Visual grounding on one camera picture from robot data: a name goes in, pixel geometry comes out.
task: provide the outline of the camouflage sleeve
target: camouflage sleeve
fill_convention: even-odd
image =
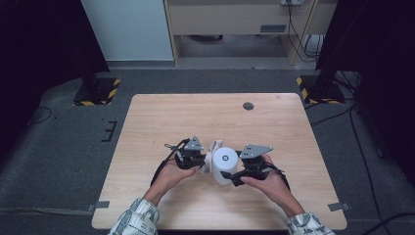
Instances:
[[[119,217],[109,235],[158,234],[156,223],[159,218],[156,206],[145,199],[136,199],[129,210]]]
[[[335,235],[330,228],[323,226],[318,217],[311,212],[297,214],[289,218],[287,225],[292,235]]]

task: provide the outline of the hand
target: hand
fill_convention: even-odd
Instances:
[[[174,160],[174,156],[175,155],[172,155],[170,157],[171,161],[168,161],[165,164],[156,181],[143,197],[155,206],[159,204],[161,197],[164,196],[168,190],[176,186],[182,179],[190,177],[198,171],[198,166],[194,166],[190,169],[179,168]]]
[[[262,157],[272,164],[272,160],[268,155],[263,154]],[[291,194],[283,179],[275,170],[269,171],[264,180],[257,180],[251,177],[242,177],[241,180],[262,191],[272,202],[284,210],[287,217],[304,213],[300,203]]]

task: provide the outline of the power outlet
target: power outlet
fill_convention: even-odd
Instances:
[[[281,0],[281,6],[301,6],[304,5],[305,0]]]

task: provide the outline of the white cylindrical container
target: white cylindrical container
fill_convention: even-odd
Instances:
[[[217,149],[213,154],[213,158],[211,159],[211,174],[218,184],[229,185],[232,181],[223,178],[220,171],[234,174],[236,173],[237,166],[238,155],[236,152],[231,148],[222,147]]]

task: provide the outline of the white wall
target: white wall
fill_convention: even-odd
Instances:
[[[107,61],[173,61],[162,0],[81,0]]]

